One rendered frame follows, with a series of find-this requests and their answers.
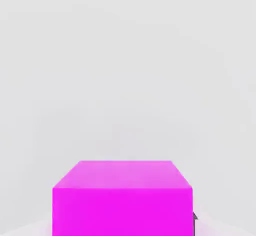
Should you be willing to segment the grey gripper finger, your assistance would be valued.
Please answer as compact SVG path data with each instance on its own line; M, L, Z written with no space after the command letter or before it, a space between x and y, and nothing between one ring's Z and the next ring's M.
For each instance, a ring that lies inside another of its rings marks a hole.
M193 236L218 236L215 223L207 218L200 217L193 212Z

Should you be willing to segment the small magenta cube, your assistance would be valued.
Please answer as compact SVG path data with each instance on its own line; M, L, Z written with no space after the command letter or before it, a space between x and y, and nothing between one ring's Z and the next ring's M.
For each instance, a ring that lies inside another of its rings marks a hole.
M52 189L52 236L195 236L171 161L80 161Z

